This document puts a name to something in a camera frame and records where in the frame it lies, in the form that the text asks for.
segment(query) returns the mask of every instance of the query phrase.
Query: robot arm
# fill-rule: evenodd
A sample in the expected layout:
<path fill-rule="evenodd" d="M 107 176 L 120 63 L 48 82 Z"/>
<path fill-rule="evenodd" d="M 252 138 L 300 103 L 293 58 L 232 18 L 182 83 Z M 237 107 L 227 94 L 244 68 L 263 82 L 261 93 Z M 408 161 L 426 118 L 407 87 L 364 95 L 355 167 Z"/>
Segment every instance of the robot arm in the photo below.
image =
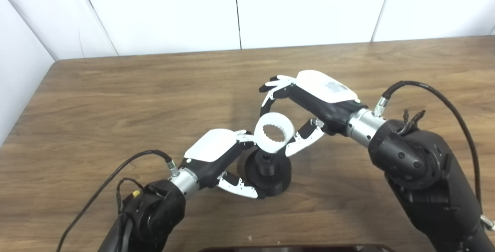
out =
<path fill-rule="evenodd" d="M 261 115 L 276 99 L 288 97 L 313 113 L 325 133 L 348 136 L 367 148 L 412 224 L 437 252 L 495 252 L 484 230 L 493 228 L 493 222 L 481 215 L 447 143 L 438 134 L 419 130 L 417 120 L 382 118 L 390 96 L 371 111 L 346 86 L 313 70 L 296 78 L 274 77 L 260 92 L 268 92 Z"/>
<path fill-rule="evenodd" d="M 243 150 L 253 146 L 246 130 L 208 131 L 189 148 L 172 176 L 149 183 L 123 201 L 123 213 L 110 229 L 99 252 L 161 252 L 168 235 L 184 218 L 186 200 L 205 187 L 218 186 L 233 194 L 263 199 L 264 192 L 247 185 L 225 169 Z"/>

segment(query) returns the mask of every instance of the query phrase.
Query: black base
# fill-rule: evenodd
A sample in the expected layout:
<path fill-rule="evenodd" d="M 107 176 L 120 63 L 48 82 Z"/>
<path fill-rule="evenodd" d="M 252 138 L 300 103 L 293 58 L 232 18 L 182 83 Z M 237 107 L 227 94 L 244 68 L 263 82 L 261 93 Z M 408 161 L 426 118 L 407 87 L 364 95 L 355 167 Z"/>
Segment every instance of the black base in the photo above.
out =
<path fill-rule="evenodd" d="M 285 155 L 258 149 L 247 158 L 244 171 L 248 183 L 265 191 L 267 196 L 276 196 L 290 185 L 292 165 Z"/>

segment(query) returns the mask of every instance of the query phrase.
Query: black cable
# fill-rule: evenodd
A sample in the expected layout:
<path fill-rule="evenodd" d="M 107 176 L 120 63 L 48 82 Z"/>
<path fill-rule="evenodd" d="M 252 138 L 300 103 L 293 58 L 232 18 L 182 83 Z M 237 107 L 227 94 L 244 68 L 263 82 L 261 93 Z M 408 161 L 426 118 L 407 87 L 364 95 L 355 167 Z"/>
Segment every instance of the black cable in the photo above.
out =
<path fill-rule="evenodd" d="M 117 217 L 119 219 L 119 237 L 117 240 L 117 252 L 122 251 L 122 247 L 124 246 L 123 239 L 124 239 L 124 234 L 125 234 L 125 225 L 127 224 L 125 222 L 125 214 L 123 213 L 122 209 L 122 196 L 120 195 L 120 185 L 124 183 L 125 181 L 131 181 L 133 182 L 139 189 L 141 189 L 142 192 L 145 191 L 145 188 L 136 181 L 134 178 L 122 178 L 119 183 L 117 184 L 117 189 L 115 191 L 115 195 L 117 196 Z"/>
<path fill-rule="evenodd" d="M 459 113 L 459 111 L 456 109 L 456 107 L 445 97 L 440 91 L 432 88 L 431 86 L 417 82 L 417 81 L 400 81 L 395 84 L 393 84 L 391 87 L 389 87 L 383 94 L 382 97 L 386 98 L 389 100 L 392 97 L 392 94 L 398 90 L 399 88 L 403 86 L 418 86 L 420 88 L 423 88 L 425 90 L 428 90 L 429 92 L 433 93 L 436 97 L 438 97 L 446 106 L 447 108 L 452 111 L 454 116 L 456 117 L 459 125 L 461 126 L 461 129 L 463 129 L 464 135 L 466 136 L 467 142 L 469 144 L 469 149 L 471 150 L 471 156 L 473 157 L 473 167 L 474 167 L 474 189 L 476 192 L 476 199 L 478 200 L 478 203 L 480 203 L 481 207 L 481 212 L 483 213 L 483 206 L 481 205 L 481 175 L 480 175 L 480 162 L 478 158 L 478 152 L 476 151 L 476 145 L 474 143 L 473 137 L 471 136 L 471 133 L 469 132 L 469 129 L 466 125 L 466 123 L 463 120 L 463 117 Z"/>
<path fill-rule="evenodd" d="M 117 184 L 117 190 L 115 191 L 115 196 L 117 197 L 117 215 L 122 213 L 122 196 L 120 195 L 120 185 L 124 183 L 125 181 L 131 181 L 133 182 L 139 189 L 141 189 L 142 192 L 145 191 L 145 188 L 134 178 L 123 178 L 119 181 Z"/>
<path fill-rule="evenodd" d="M 83 207 L 83 209 L 77 214 L 76 218 L 74 218 L 74 220 L 71 222 L 71 224 L 69 224 L 69 226 L 67 227 L 67 229 L 65 229 L 64 233 L 60 237 L 60 241 L 58 242 L 58 246 L 57 246 L 56 252 L 60 252 L 60 250 L 62 249 L 63 242 L 65 241 L 65 238 L 67 237 L 67 234 L 69 234 L 69 231 L 71 231 L 72 227 L 74 227 L 74 225 L 76 225 L 76 223 L 79 221 L 79 219 L 81 219 L 82 215 L 86 212 L 86 210 L 88 210 L 88 208 L 91 206 L 91 204 L 94 202 L 94 200 L 96 200 L 96 198 L 98 197 L 98 195 L 113 180 L 113 178 L 115 178 L 115 176 L 117 176 L 117 174 L 122 169 L 124 169 L 124 167 L 127 166 L 130 162 L 134 161 L 135 159 L 137 159 L 137 158 L 139 158 L 139 157 L 141 157 L 143 155 L 148 155 L 148 154 L 158 155 L 158 156 L 162 157 L 163 159 L 165 159 L 165 162 L 167 162 L 167 163 L 172 161 L 172 158 L 170 158 L 170 156 L 168 156 L 165 152 L 163 152 L 161 150 L 157 150 L 157 149 L 156 150 L 142 151 L 140 153 L 136 153 L 135 155 L 129 157 L 129 159 L 127 159 L 119 167 L 117 167 L 117 169 L 115 169 L 115 171 L 106 179 L 106 181 L 96 190 L 96 192 L 93 194 L 93 196 L 85 204 L 85 206 Z"/>

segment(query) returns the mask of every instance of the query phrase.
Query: metal connector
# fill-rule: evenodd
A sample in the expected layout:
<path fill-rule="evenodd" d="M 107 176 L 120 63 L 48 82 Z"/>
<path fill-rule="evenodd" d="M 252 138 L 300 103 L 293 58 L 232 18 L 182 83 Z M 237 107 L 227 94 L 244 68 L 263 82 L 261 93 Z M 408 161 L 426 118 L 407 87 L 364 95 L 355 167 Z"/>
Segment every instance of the metal connector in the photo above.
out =
<path fill-rule="evenodd" d="M 383 112 L 385 111 L 385 107 L 387 107 L 387 104 L 389 102 L 389 99 L 385 97 L 380 97 L 380 100 L 378 100 L 378 104 L 375 106 L 375 111 L 373 114 L 376 117 L 381 117 L 383 115 Z"/>
<path fill-rule="evenodd" d="M 323 128 L 325 126 L 325 123 L 323 121 L 320 121 L 317 118 L 312 118 L 311 124 L 313 124 L 314 126 L 320 127 L 320 128 Z"/>
<path fill-rule="evenodd" d="M 173 161 L 167 162 L 167 167 L 170 170 L 172 177 L 176 177 L 179 175 L 179 171 L 177 170 L 177 167 L 175 166 L 175 163 Z"/>
<path fill-rule="evenodd" d="M 481 224 L 483 224 L 483 227 L 488 231 L 495 231 L 495 222 L 488 219 L 485 215 L 481 215 Z"/>

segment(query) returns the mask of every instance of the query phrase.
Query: white gear ring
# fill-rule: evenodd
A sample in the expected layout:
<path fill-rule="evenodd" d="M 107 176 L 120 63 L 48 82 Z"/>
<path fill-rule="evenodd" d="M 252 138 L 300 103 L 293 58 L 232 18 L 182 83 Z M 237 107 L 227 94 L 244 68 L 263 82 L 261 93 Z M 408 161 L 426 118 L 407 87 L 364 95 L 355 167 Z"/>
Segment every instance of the white gear ring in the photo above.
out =
<path fill-rule="evenodd" d="M 272 125 L 277 127 L 283 133 L 283 142 L 270 139 L 263 130 L 263 127 Z M 295 135 L 295 128 L 288 117 L 280 113 L 267 113 L 261 116 L 254 129 L 254 142 L 265 152 L 277 153 L 281 148 L 286 146 L 288 141 Z"/>

